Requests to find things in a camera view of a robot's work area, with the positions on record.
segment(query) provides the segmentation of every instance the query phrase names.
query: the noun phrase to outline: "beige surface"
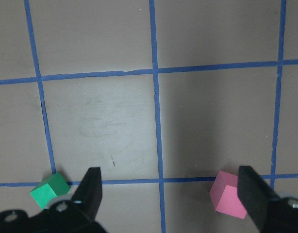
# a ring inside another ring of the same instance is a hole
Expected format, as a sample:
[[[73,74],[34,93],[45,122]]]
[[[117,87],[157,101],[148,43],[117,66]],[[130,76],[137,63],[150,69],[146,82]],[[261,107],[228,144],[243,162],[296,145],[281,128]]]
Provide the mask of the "beige surface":
[[[284,58],[298,58],[298,0],[288,0],[286,3]]]
[[[279,0],[156,0],[159,67],[276,61]]]
[[[74,193],[72,186],[69,193]],[[107,232],[161,232],[159,185],[103,185],[103,198],[96,217]]]
[[[68,180],[157,178],[152,75],[44,82],[55,163]]]
[[[0,86],[0,183],[39,182],[51,172],[36,83]]]
[[[28,216],[38,214],[41,209],[30,195],[33,187],[0,187],[0,211],[24,210]]]
[[[152,68],[148,0],[29,2],[42,75]],[[159,67],[276,61],[280,4],[155,0]],[[284,59],[294,59],[298,0],[286,10]],[[0,0],[0,80],[34,75],[24,1]],[[237,173],[238,165],[269,174],[276,77],[276,67],[160,74],[164,177]],[[298,65],[283,67],[281,84],[276,168],[298,173]],[[104,180],[158,177],[152,75],[43,85],[56,169],[67,180],[90,166],[101,166]],[[50,172],[37,83],[0,85],[0,183]],[[249,217],[214,211],[211,185],[165,183],[167,233],[257,232]],[[0,187],[0,211],[39,212],[32,188]],[[298,196],[298,179],[277,179],[276,190]],[[161,232],[158,183],[103,191],[97,220],[110,233]]]
[[[23,1],[0,0],[0,80],[33,76]]]
[[[275,191],[277,191],[278,193],[284,193],[288,194],[288,196],[298,198],[298,178],[276,179]]]
[[[165,177],[271,167],[276,68],[160,75]]]
[[[277,173],[298,173],[298,66],[284,67]]]
[[[252,220],[216,212],[209,196],[213,182],[166,183],[166,232],[257,233]]]
[[[147,0],[33,0],[42,75],[152,68]]]

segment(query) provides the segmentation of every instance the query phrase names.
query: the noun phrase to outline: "block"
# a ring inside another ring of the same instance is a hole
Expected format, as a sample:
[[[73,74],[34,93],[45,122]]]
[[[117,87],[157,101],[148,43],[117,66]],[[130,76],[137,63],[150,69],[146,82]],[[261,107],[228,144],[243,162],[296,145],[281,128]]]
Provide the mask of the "block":
[[[237,196],[238,177],[219,171],[210,191],[216,211],[244,219],[247,211]]]
[[[46,178],[40,182],[32,191],[31,196],[37,202],[41,209],[46,207],[47,203],[59,196],[68,193],[70,187],[62,177],[62,175],[57,172],[50,177]]]

